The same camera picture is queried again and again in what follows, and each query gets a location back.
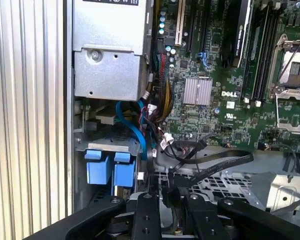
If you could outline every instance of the aluminum heat fins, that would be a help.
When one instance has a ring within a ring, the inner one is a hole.
[[[213,81],[208,78],[193,77],[185,80],[183,104],[209,105]]]

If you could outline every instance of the yellow wire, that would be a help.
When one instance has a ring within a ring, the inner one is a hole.
[[[170,88],[169,88],[169,80],[166,80],[166,87],[165,87],[165,101],[164,101],[164,108],[163,108],[163,116],[168,114],[168,107],[169,107],[169,99],[170,99]]]

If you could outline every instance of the metal bracket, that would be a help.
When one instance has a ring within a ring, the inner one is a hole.
[[[281,93],[275,94],[275,106],[276,106],[276,121],[277,121],[277,127],[281,129],[287,129],[293,134],[299,134],[300,135],[300,125],[299,126],[292,126],[290,123],[281,123],[280,117],[279,117],[279,99],[289,99],[291,97],[294,97],[297,100],[300,100],[300,93],[293,93],[289,92],[288,90],[285,90]]]

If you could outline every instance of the black connector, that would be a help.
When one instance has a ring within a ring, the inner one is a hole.
[[[192,0],[191,1],[191,6],[190,6],[190,28],[189,28],[189,35],[188,35],[188,40],[186,44],[186,51],[187,52],[192,52],[192,46],[195,38],[195,26],[196,26],[196,19],[197,19],[197,5],[198,1],[197,0]]]

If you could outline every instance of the label sticker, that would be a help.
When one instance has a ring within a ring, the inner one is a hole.
[[[226,108],[227,109],[235,109],[236,103],[234,101],[227,101],[226,102]]]
[[[138,6],[139,0],[83,0],[85,2]]]

